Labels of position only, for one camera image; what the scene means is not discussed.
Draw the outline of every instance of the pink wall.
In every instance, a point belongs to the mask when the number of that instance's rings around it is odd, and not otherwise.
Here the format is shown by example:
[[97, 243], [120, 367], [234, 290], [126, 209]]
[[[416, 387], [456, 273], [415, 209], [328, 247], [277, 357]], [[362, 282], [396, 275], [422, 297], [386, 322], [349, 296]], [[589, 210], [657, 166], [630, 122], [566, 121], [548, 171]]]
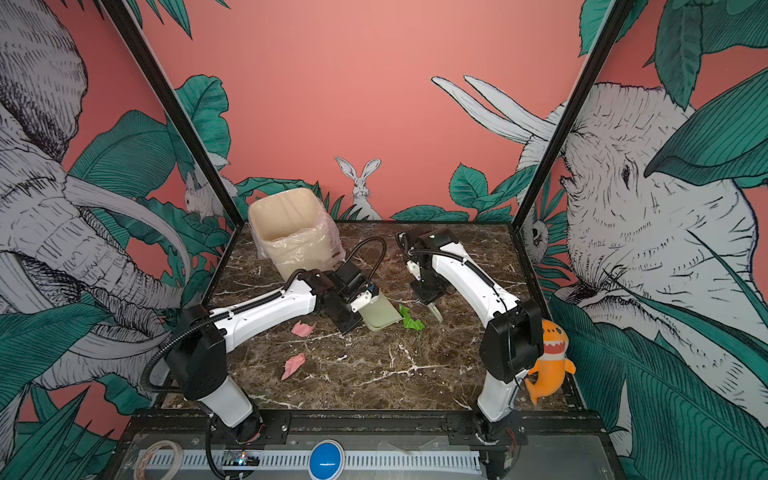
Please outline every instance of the pink wall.
[[470, 74], [545, 116], [584, 60], [579, 2], [188, 2], [192, 39], [139, 3], [175, 88], [197, 74], [223, 82], [225, 177], [319, 181], [346, 208], [352, 181], [333, 158], [358, 173], [381, 158], [368, 187], [385, 218], [416, 204], [468, 210], [448, 191], [459, 163], [491, 188], [515, 172], [521, 147], [489, 135], [431, 77]]

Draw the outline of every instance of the rabbit illustration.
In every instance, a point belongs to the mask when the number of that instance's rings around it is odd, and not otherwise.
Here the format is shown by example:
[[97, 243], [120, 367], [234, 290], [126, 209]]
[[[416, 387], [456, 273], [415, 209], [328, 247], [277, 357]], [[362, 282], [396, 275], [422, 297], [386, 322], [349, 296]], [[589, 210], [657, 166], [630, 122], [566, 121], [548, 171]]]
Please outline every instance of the rabbit illustration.
[[[220, 170], [222, 167], [229, 164], [227, 159], [220, 155], [208, 152], [208, 157], [217, 170]], [[219, 177], [221, 177], [221, 181], [224, 184], [227, 193], [231, 197], [236, 197], [237, 188], [232, 181], [222, 177], [221, 173], [219, 173]], [[200, 188], [195, 186], [195, 181], [200, 185]], [[213, 215], [224, 215], [224, 206], [216, 197], [210, 182], [197, 164], [194, 166], [194, 176], [192, 173], [187, 173], [187, 178], [184, 179], [184, 184], [187, 186], [187, 191], [184, 193], [184, 200], [187, 203], [187, 212], [196, 212], [200, 214], [201, 219]]]
[[366, 178], [370, 174], [376, 171], [381, 166], [382, 161], [378, 158], [374, 158], [366, 164], [366, 167], [362, 169], [362, 175], [357, 176], [357, 171], [352, 164], [341, 157], [336, 157], [336, 162], [339, 164], [341, 171], [349, 178], [355, 181], [355, 188], [352, 190], [353, 205], [352, 212], [360, 210], [357, 214], [357, 220], [381, 220], [381, 215], [371, 207], [368, 201], [368, 196], [371, 194], [371, 190], [366, 187]]

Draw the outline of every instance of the plastic bag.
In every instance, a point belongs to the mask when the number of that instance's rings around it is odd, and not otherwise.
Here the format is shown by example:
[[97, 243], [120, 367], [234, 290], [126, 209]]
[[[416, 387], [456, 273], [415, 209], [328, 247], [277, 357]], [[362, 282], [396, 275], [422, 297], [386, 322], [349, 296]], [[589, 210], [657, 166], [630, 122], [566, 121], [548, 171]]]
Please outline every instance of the plastic bag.
[[344, 260], [339, 228], [311, 190], [294, 188], [248, 208], [259, 257], [270, 258], [284, 280], [294, 270], [332, 270]]

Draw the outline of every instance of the shark's mouth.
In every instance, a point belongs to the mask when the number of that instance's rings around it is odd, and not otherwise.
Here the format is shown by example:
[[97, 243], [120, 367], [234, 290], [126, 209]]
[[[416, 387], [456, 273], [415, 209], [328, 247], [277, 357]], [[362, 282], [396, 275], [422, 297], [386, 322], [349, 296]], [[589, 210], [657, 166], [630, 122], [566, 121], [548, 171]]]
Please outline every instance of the shark's mouth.
[[559, 342], [545, 340], [544, 341], [544, 353], [563, 353], [565, 351], [565, 342], [562, 340]]

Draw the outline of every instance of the orange shark toy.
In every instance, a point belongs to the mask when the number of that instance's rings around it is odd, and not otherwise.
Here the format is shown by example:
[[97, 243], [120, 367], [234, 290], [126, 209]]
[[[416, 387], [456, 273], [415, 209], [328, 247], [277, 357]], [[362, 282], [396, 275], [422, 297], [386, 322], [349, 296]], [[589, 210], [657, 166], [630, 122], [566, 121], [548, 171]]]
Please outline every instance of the orange shark toy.
[[528, 370], [528, 373], [538, 372], [538, 380], [531, 383], [525, 379], [528, 394], [534, 405], [543, 396], [551, 395], [558, 391], [565, 380], [565, 373], [576, 373], [576, 365], [565, 358], [565, 350], [568, 348], [568, 335], [565, 334], [554, 322], [541, 321], [544, 330], [544, 355], [538, 357], [536, 365]]

